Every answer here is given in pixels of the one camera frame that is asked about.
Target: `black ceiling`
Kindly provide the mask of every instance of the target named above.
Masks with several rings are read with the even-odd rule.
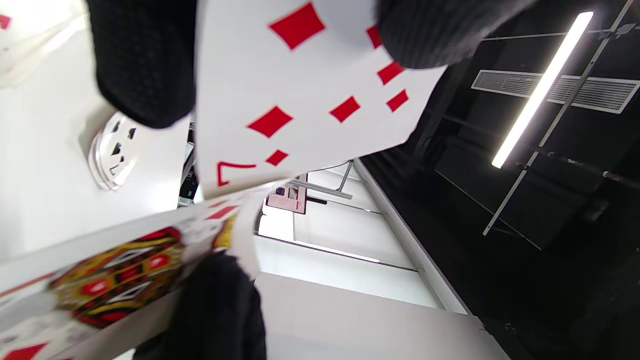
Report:
[[[605,29],[623,4],[541,0],[490,37],[566,31],[584,10],[595,11],[590,29]],[[622,24],[639,14],[636,1]],[[490,165],[526,99],[470,86],[481,69],[544,72],[561,41],[483,42],[447,69],[410,139],[364,162],[512,359],[640,359],[638,190],[539,157],[501,221],[481,234],[520,173],[514,162],[532,150],[516,148],[503,169]],[[585,35],[562,74],[581,75],[600,41]],[[638,45],[640,29],[612,40],[591,76],[640,79]],[[619,115],[570,107],[545,149],[640,179],[638,96]],[[537,144],[560,107],[543,104],[520,143]]]

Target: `white wall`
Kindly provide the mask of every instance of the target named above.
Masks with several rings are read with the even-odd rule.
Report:
[[[315,245],[413,268],[385,218],[339,204],[309,202],[307,214],[294,214],[294,237]]]
[[[505,360],[479,320],[396,300],[262,274],[271,360]]]
[[[329,169],[324,171],[311,172],[309,173],[308,181],[310,183],[318,184],[326,188],[337,189],[338,186],[340,186],[340,182],[342,181],[342,175],[333,172],[334,170],[335,169]],[[349,172],[349,178],[347,179],[347,182],[344,184],[344,188],[342,189],[344,193],[353,195],[353,199],[351,200],[342,199],[340,197],[327,195],[325,193],[313,190],[308,190],[307,193],[309,196],[319,197],[321,199],[337,201],[343,204],[358,206],[363,209],[378,210],[376,203],[367,192],[367,189],[364,187],[361,180],[358,180],[357,178],[352,176],[359,177],[355,169],[351,169],[351,171]]]
[[[263,273],[281,275],[422,306],[438,307],[417,272],[255,236]]]

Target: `playing card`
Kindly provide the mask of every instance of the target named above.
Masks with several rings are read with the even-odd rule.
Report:
[[[198,16],[205,198],[406,140],[445,67],[395,64],[374,0],[209,2]]]
[[[46,360],[90,339],[179,288],[212,251],[237,256],[255,277],[253,221],[273,186],[143,218],[3,263],[0,360]]]
[[[138,158],[148,130],[122,113],[113,115],[91,144],[89,169],[96,183],[105,190],[117,190],[127,179]]]

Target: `air vent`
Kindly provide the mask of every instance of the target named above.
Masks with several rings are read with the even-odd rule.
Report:
[[[480,70],[472,89],[498,94],[529,97],[542,74]],[[547,101],[564,104],[578,83],[578,76],[563,75],[556,82]],[[619,114],[640,87],[640,81],[629,79],[588,78],[572,106]]]

